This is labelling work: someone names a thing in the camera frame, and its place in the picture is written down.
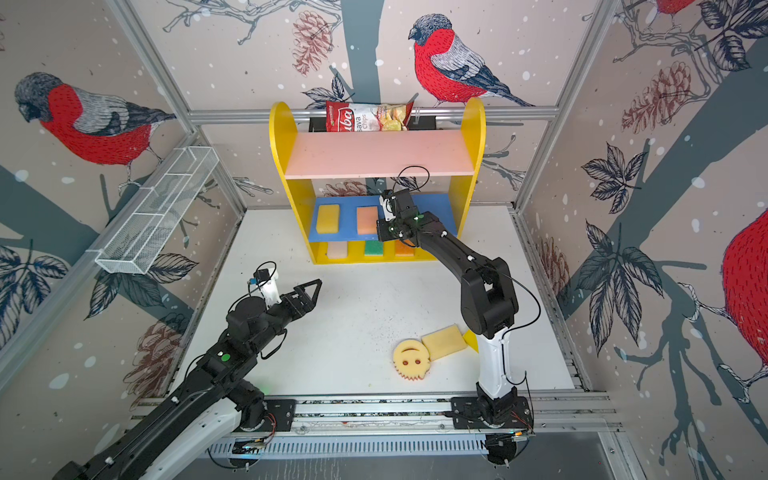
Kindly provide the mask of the green scouring sponge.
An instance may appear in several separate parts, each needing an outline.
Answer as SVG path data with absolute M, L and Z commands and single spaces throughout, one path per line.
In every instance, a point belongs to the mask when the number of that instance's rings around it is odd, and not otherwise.
M 384 255 L 383 243 L 378 240 L 367 240 L 364 246 L 365 257 L 382 257 Z

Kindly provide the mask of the salmon pink sponge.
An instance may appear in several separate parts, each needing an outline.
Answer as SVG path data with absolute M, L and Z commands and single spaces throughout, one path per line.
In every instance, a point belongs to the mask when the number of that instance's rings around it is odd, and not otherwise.
M 356 210 L 356 229 L 357 234 L 375 235 L 377 233 L 377 221 L 379 212 L 376 206 L 358 207 Z

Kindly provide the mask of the orange scouring sponge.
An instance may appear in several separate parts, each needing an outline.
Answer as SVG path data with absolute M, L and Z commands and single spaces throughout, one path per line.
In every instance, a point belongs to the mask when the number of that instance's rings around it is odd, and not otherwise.
M 398 258 L 407 258 L 415 256 L 415 248 L 408 243 L 396 241 L 395 242 L 395 256 Z

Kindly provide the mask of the pale pink sponge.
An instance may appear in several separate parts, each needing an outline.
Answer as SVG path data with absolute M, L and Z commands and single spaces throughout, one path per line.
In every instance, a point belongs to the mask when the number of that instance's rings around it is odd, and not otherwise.
M 327 244 L 327 258 L 329 260 L 342 260 L 348 257 L 348 242 L 333 241 Z

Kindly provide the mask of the yellow rectangular sponge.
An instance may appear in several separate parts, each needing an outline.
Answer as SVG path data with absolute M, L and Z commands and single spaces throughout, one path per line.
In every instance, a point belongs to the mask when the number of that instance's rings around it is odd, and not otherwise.
M 315 230 L 318 235 L 334 235 L 339 232 L 340 205 L 321 204 L 317 209 Z

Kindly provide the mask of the cream beige sponge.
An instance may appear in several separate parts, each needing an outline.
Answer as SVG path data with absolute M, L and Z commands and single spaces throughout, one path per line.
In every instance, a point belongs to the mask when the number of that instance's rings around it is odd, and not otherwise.
M 467 343 L 457 325 L 451 325 L 421 338 L 427 348 L 430 360 L 437 361 L 464 350 Z

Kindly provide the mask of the bright yellow sponge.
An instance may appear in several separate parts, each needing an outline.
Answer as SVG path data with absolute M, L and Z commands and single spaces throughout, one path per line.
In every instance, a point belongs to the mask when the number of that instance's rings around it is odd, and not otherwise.
M 479 352 L 478 340 L 475 333 L 473 333 L 471 330 L 468 330 L 463 334 L 463 339 L 469 348 L 474 350 L 476 353 Z

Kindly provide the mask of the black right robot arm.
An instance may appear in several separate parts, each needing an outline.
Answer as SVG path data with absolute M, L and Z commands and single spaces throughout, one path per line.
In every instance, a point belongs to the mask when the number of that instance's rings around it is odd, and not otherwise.
M 508 264 L 475 252 L 451 234 L 430 211 L 420 211 L 407 190 L 379 196 L 377 221 L 382 242 L 398 241 L 435 257 L 460 284 L 460 312 L 478 341 L 478 396 L 488 404 L 512 400 L 517 387 L 508 378 L 503 335 L 514 326 L 519 303 Z

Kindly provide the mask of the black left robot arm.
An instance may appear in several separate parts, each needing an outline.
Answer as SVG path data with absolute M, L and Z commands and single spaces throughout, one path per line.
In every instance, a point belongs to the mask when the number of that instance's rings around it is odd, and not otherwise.
M 321 288 L 320 279 L 297 285 L 272 305 L 249 294 L 238 298 L 227 312 L 226 329 L 168 398 L 101 453 L 83 465 L 68 462 L 54 477 L 138 479 L 184 430 L 221 400 L 232 403 L 240 415 L 236 427 L 256 429 L 266 421 L 275 433 L 277 420 L 267 410 L 265 395 L 246 375 L 273 355 L 264 352 L 270 342 L 285 338 L 290 323 L 314 310 Z

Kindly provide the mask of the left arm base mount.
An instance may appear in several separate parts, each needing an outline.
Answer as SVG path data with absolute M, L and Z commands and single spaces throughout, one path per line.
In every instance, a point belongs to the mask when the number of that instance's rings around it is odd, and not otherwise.
M 267 397 L 247 406 L 241 412 L 241 432 L 284 433 L 292 428 L 297 401 Z

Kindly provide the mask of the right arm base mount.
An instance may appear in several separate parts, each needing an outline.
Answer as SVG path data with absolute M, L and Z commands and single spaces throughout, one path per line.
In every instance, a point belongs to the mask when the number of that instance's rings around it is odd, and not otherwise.
M 498 399 L 484 393 L 477 397 L 453 397 L 445 412 L 455 429 L 519 429 L 533 428 L 533 410 L 528 398 L 516 389 Z

